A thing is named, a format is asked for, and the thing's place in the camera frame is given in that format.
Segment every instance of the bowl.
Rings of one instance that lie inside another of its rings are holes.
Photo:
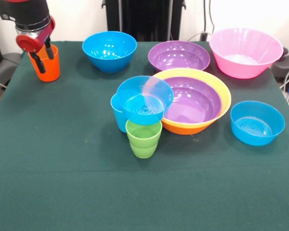
[[[150,50],[148,59],[157,71],[179,67],[204,70],[210,64],[210,55],[203,47],[185,41],[159,43]]]
[[[201,70],[190,68],[175,68],[166,71],[161,71],[154,75],[154,77],[162,80],[167,80],[168,78],[171,77],[180,77],[180,76],[194,78],[205,82],[218,93],[222,102],[222,109],[219,115],[216,118],[206,122],[189,124],[189,123],[175,122],[166,118],[162,119],[163,127],[168,131],[180,135],[192,135],[203,131],[214,121],[225,115],[225,113],[228,111],[231,105],[231,94],[228,87],[219,78]]]
[[[123,32],[106,31],[91,35],[82,50],[98,69],[108,73],[123,70],[137,48],[136,40]]]
[[[164,118],[187,124],[210,121],[222,109],[218,93],[205,82],[190,77],[165,79],[174,93],[173,102]]]
[[[230,112],[231,129],[235,137],[252,146],[271,143],[285,128],[281,113],[259,101],[242,101]]]
[[[159,122],[173,101],[173,91],[165,81],[136,76],[118,87],[117,96],[126,118],[139,125]]]
[[[240,79],[257,77],[284,51],[273,36],[245,28],[218,31],[212,35],[209,44],[220,70]]]

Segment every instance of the orange bowl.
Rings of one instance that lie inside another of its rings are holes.
[[[174,68],[165,71],[158,72],[154,75],[159,79],[165,80],[171,77],[189,77],[198,79],[210,85],[219,94],[222,101],[222,109],[219,115],[209,121],[201,123],[179,123],[166,118],[162,119],[163,127],[168,131],[171,131],[180,135],[192,135],[199,133],[206,129],[210,124],[212,124],[217,119],[221,118],[229,110],[231,105],[231,93],[229,88],[216,76],[207,73],[205,71],[200,71],[191,68]]]

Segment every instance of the plastic cup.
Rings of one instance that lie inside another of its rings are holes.
[[[59,78],[60,76],[60,61],[59,61],[59,51],[58,48],[54,45],[52,46],[54,59],[49,59],[46,48],[43,46],[43,48],[37,53],[41,61],[44,63],[46,72],[42,74],[38,66],[36,65],[34,59],[31,57],[31,55],[28,53],[28,56],[32,62],[32,65],[34,67],[35,72],[37,73],[39,79],[43,82],[52,82]]]
[[[126,132],[135,156],[145,159],[154,154],[162,128],[160,121],[151,125],[138,125],[127,121]]]
[[[127,118],[125,117],[124,113],[122,112],[122,107],[119,104],[117,94],[114,94],[113,97],[111,97],[110,104],[111,104],[112,110],[115,114],[118,128],[120,129],[120,131],[126,133],[125,125],[127,122]]]

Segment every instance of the blue bowl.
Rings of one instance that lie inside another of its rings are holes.
[[[173,101],[168,83],[151,76],[136,76],[125,80],[117,96],[128,120],[139,125],[159,122]]]
[[[137,41],[118,31],[106,31],[91,35],[82,44],[91,63],[108,73],[123,70],[129,64],[137,48]]]
[[[230,112],[233,134],[252,146],[271,143],[285,128],[285,120],[274,107],[259,101],[243,101]]]

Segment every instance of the pink bowl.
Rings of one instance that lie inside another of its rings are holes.
[[[283,46],[276,38],[244,28],[214,33],[210,47],[221,71],[243,79],[260,75],[283,54]]]

